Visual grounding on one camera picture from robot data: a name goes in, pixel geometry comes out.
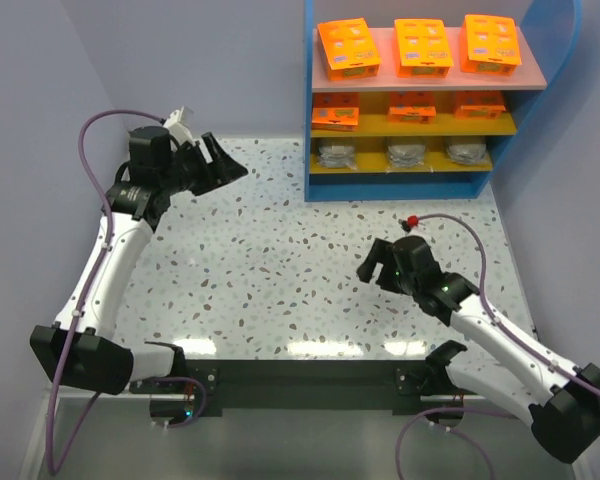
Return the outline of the orange Scrub Mommy box top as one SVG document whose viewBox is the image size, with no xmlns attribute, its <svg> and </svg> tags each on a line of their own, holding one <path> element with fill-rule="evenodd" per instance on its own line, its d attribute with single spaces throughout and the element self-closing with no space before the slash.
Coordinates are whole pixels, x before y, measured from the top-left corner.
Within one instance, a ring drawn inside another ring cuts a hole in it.
<svg viewBox="0 0 600 480">
<path fill-rule="evenodd" d="M 456 118 L 497 119 L 507 111 L 504 96 L 497 90 L 457 91 L 453 99 Z"/>
</svg>

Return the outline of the bagged silver sponges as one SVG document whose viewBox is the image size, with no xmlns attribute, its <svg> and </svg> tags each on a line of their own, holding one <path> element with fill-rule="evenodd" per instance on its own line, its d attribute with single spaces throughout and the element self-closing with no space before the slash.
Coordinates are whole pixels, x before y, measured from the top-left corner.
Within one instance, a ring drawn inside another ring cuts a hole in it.
<svg viewBox="0 0 600 480">
<path fill-rule="evenodd" d="M 448 136 L 444 139 L 449 158 L 460 165 L 486 162 L 487 147 L 483 136 Z"/>
<path fill-rule="evenodd" d="M 414 168 L 424 164 L 427 143 L 422 137 L 389 137 L 385 146 L 390 170 Z"/>
<path fill-rule="evenodd" d="M 313 140 L 317 164 L 329 169 L 356 170 L 356 145 L 352 138 Z"/>
</svg>

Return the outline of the orange scrub daddy box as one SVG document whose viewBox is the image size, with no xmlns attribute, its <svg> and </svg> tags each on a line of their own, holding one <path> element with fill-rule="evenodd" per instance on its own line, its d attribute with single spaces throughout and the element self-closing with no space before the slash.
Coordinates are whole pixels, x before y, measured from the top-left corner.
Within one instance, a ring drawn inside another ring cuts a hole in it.
<svg viewBox="0 0 600 480">
<path fill-rule="evenodd" d="M 354 92 L 314 93 L 313 130 L 355 131 L 359 125 L 359 95 Z"/>
<path fill-rule="evenodd" d="M 513 18 L 467 14 L 458 38 L 464 73 L 511 76 L 522 64 Z"/>
</svg>

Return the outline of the orange sponge box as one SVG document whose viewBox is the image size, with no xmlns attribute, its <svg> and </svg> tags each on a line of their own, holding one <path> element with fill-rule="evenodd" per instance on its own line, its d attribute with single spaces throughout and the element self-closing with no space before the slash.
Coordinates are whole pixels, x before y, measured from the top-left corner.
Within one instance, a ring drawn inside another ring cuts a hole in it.
<svg viewBox="0 0 600 480">
<path fill-rule="evenodd" d="M 374 77 L 382 60 L 364 18 L 319 23 L 317 33 L 329 81 Z"/>
<path fill-rule="evenodd" d="M 393 39 L 398 77 L 444 78 L 454 66 L 445 24 L 440 19 L 396 19 Z"/>
</svg>

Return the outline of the orange Scrub Daddy box top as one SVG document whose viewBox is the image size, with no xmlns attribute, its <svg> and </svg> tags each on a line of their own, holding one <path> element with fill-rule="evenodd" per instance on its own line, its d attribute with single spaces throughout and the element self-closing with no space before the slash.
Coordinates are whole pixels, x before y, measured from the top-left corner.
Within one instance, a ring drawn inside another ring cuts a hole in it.
<svg viewBox="0 0 600 480">
<path fill-rule="evenodd" d="M 464 73 L 511 76 L 522 64 L 513 18 L 467 14 L 458 38 Z"/>
</svg>

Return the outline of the orange Scrub Mommy box bottom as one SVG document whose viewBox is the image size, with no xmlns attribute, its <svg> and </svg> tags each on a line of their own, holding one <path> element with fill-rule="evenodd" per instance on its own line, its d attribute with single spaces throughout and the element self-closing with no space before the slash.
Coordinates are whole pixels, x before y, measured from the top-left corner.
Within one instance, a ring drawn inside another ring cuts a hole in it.
<svg viewBox="0 0 600 480">
<path fill-rule="evenodd" d="M 387 117 L 391 122 L 432 123 L 436 118 L 435 97 L 431 92 L 391 92 Z"/>
</svg>

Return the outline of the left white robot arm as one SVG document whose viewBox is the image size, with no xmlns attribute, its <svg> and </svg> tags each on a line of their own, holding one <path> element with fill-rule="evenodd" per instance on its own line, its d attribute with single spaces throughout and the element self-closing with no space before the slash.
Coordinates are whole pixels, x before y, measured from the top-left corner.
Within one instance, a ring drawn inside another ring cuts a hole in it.
<svg viewBox="0 0 600 480">
<path fill-rule="evenodd" d="M 247 173 L 210 132 L 199 140 L 177 135 L 174 127 L 131 132 L 129 159 L 106 191 L 96 242 L 71 298 L 52 325 L 35 327 L 30 337 L 54 385 L 117 395 L 135 381 L 183 374 L 179 347 L 149 342 L 131 350 L 116 344 L 118 310 L 172 196 L 201 196 Z"/>
</svg>

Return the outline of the orange scrub mommy box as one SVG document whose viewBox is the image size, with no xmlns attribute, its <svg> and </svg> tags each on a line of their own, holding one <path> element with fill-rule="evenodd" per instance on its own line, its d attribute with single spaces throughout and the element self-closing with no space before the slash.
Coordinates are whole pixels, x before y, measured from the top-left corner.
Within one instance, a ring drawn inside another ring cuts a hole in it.
<svg viewBox="0 0 600 480">
<path fill-rule="evenodd" d="M 457 91 L 453 99 L 456 118 L 497 119 L 507 111 L 504 96 L 497 90 Z"/>
<path fill-rule="evenodd" d="M 435 97 L 431 92 L 391 92 L 387 117 L 391 122 L 432 123 L 436 118 Z"/>
</svg>

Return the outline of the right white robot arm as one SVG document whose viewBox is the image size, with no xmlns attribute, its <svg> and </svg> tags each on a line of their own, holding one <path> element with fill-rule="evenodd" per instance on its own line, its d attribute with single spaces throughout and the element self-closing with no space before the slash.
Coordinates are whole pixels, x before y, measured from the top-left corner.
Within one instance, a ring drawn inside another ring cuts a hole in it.
<svg viewBox="0 0 600 480">
<path fill-rule="evenodd" d="M 423 238 L 375 239 L 356 274 L 410 296 L 490 354 L 495 364 L 484 373 L 449 363 L 450 382 L 520 419 L 553 458 L 572 464 L 600 437 L 600 368 L 581 367 L 527 335 L 469 280 L 443 271 Z"/>
</svg>

